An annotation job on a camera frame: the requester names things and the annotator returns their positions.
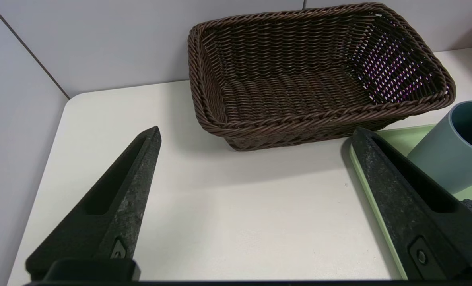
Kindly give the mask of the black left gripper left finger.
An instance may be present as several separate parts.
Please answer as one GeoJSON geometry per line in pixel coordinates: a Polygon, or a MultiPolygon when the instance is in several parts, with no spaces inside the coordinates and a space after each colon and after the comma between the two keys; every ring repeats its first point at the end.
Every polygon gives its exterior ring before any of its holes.
{"type": "Polygon", "coordinates": [[[32,280],[138,280],[133,260],[161,133],[138,134],[25,261],[32,280]]]}

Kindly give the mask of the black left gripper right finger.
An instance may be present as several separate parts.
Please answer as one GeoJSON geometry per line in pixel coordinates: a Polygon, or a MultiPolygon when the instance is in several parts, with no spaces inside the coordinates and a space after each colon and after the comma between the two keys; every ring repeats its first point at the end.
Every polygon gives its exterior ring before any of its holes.
{"type": "Polygon", "coordinates": [[[377,133],[356,129],[352,150],[403,275],[472,280],[472,210],[377,133]]]}

